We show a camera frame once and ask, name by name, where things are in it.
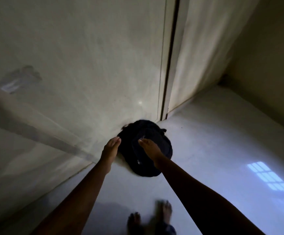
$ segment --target tiled floor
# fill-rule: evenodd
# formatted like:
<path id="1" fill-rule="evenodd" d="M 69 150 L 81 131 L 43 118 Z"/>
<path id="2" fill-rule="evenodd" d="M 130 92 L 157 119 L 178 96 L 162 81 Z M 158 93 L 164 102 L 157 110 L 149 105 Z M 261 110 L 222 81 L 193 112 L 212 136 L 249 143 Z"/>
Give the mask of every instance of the tiled floor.
<path id="1" fill-rule="evenodd" d="M 283 127 L 219 87 L 159 124 L 167 129 L 174 162 L 228 199 L 264 233 L 284 234 Z M 91 167 L 4 223 L 0 234 L 28 234 Z M 107 175 L 84 234 L 126 234 L 128 215 L 139 211 L 148 222 L 158 199 L 171 202 L 171 223 L 178 234 L 200 234 L 163 175 L 139 177 L 121 160 Z"/>

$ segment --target black bag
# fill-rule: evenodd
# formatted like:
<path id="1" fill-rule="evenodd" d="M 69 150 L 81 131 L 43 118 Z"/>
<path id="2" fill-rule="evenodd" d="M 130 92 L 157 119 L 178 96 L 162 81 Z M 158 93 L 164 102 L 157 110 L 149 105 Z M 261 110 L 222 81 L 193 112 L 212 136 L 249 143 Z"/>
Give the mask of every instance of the black bag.
<path id="1" fill-rule="evenodd" d="M 170 140 L 164 135 L 166 129 L 161 129 L 157 124 L 149 120 L 138 120 L 124 127 L 117 135 L 121 138 L 118 151 L 124 156 L 131 169 L 140 176 L 158 176 L 160 171 L 156 169 L 153 161 L 146 155 L 139 145 L 140 138 L 147 138 L 155 142 L 161 152 L 169 159 L 172 156 Z"/>

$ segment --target white floor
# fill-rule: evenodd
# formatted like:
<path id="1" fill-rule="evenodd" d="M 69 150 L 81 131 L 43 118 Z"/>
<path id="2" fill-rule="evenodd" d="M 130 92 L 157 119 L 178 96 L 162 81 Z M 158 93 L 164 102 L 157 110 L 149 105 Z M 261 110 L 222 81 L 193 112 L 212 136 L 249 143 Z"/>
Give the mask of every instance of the white floor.
<path id="1" fill-rule="evenodd" d="M 232 202 L 264 233 L 284 234 L 283 187 L 271 189 L 263 181 L 267 179 L 247 166 L 263 162 L 284 181 L 283 127 L 219 87 L 159 124 L 167 129 L 174 162 Z M 28 234 L 92 167 L 13 216 L 0 227 L 0 234 Z M 84 234 L 126 234 L 128 215 L 139 211 L 148 222 L 159 199 L 171 202 L 171 224 L 178 234 L 200 234 L 162 175 L 139 177 L 121 160 L 107 175 Z"/>

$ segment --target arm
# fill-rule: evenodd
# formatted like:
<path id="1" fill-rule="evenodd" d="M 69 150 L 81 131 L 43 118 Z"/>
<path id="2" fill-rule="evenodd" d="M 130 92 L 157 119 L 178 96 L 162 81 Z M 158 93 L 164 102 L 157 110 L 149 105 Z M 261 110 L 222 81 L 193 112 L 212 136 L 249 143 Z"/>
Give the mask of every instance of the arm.
<path id="1" fill-rule="evenodd" d="M 109 140 L 99 162 L 32 234 L 81 234 L 120 143 L 119 137 Z"/>
<path id="2" fill-rule="evenodd" d="M 149 139 L 139 140 L 203 234 L 263 234 L 233 204 L 166 158 Z"/>

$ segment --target bare foot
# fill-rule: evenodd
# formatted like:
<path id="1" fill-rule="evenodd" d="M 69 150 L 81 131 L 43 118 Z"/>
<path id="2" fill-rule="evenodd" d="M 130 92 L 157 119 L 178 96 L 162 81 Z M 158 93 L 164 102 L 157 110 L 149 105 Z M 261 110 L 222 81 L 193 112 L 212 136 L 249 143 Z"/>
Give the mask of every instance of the bare foot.
<path id="1" fill-rule="evenodd" d="M 130 214 L 127 225 L 130 234 L 134 234 L 134 231 L 136 231 L 137 227 L 141 226 L 140 214 L 138 212 Z"/>
<path id="2" fill-rule="evenodd" d="M 167 224 L 170 224 L 170 218 L 172 214 L 171 204 L 166 201 L 163 202 L 163 221 Z"/>

